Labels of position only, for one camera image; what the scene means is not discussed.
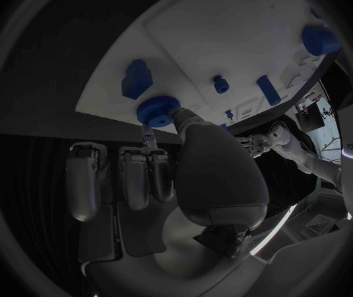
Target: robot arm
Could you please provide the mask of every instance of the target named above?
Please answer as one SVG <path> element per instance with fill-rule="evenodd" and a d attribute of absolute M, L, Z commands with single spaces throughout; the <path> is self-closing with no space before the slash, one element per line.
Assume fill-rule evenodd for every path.
<path fill-rule="evenodd" d="M 238 140 L 254 158 L 273 149 L 283 158 L 293 160 L 302 172 L 323 178 L 341 190 L 341 167 L 332 162 L 320 160 L 312 152 L 303 150 L 297 138 L 281 125 L 275 125 L 267 135 L 256 134 L 241 137 Z"/>

